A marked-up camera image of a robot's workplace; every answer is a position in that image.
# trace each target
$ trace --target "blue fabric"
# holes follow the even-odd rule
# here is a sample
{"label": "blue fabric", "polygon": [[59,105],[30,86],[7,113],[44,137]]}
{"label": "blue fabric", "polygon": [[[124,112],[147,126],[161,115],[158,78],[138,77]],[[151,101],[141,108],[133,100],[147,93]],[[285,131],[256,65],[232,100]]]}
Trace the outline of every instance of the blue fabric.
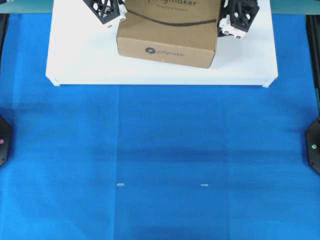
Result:
{"label": "blue fabric", "polygon": [[53,87],[50,17],[10,18],[0,114],[14,140],[0,169],[0,240],[319,239],[304,16],[273,16],[269,89]]}

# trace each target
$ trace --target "blue tablecloth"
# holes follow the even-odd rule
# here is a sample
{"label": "blue tablecloth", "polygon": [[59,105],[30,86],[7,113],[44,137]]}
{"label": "blue tablecloth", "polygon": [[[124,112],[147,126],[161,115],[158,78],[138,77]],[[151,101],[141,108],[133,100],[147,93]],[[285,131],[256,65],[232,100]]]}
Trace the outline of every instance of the blue tablecloth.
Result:
{"label": "blue tablecloth", "polygon": [[305,18],[274,15],[279,78],[234,86],[62,86],[50,15],[12,15],[0,114],[0,240],[318,240],[317,117]]}

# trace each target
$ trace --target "white robot part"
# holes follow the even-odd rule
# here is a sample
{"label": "white robot part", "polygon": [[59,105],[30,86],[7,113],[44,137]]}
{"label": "white robot part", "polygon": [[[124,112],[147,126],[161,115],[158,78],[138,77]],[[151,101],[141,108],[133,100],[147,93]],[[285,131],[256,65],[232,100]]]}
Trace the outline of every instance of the white robot part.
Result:
{"label": "white robot part", "polygon": [[222,29],[222,33],[225,35],[233,35],[235,39],[242,39],[247,33],[238,28],[231,26],[230,15],[220,20],[219,27]]}

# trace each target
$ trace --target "polymaker logo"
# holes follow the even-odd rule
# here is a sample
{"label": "polymaker logo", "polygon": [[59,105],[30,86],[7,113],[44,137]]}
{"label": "polymaker logo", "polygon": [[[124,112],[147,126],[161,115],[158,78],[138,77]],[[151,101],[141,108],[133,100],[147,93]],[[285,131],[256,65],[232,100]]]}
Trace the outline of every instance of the polymaker logo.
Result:
{"label": "polymaker logo", "polygon": [[152,47],[147,47],[145,49],[145,51],[148,53],[148,54],[155,54],[156,53],[156,50]]}

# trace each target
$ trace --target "cardboard box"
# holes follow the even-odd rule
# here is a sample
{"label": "cardboard box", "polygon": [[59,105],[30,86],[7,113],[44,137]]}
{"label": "cardboard box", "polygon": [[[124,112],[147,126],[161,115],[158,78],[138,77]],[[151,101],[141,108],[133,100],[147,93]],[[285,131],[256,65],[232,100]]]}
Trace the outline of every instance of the cardboard box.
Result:
{"label": "cardboard box", "polygon": [[117,32],[121,56],[211,66],[221,0],[126,0],[126,7],[127,18]]}

